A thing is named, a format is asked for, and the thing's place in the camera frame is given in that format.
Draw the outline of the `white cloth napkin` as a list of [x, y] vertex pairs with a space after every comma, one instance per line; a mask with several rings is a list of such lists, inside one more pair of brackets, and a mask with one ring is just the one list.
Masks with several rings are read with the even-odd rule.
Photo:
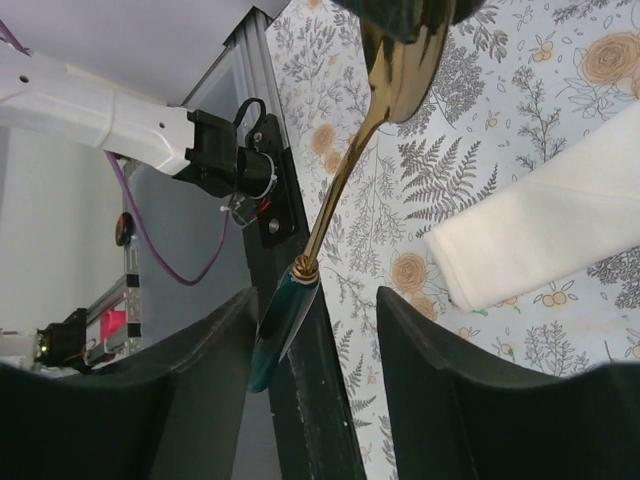
[[460, 310], [483, 309], [639, 243], [639, 105], [425, 236]]

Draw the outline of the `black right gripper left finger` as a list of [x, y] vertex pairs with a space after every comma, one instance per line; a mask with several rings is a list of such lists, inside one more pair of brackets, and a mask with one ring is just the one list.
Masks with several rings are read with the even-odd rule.
[[1, 368], [5, 479], [228, 479], [258, 318], [253, 288], [123, 360], [59, 378]]

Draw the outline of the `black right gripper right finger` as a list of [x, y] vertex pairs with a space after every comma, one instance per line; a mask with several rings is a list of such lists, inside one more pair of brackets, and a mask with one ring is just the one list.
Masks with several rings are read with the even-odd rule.
[[402, 479], [635, 479], [639, 367], [558, 378], [503, 360], [381, 287], [376, 319]]

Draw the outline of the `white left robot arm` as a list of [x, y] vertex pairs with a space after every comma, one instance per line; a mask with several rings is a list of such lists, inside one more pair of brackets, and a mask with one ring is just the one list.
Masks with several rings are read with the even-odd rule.
[[238, 121], [168, 107], [1, 47], [1, 123], [138, 160], [215, 197], [258, 200], [277, 180], [271, 155], [238, 143]]

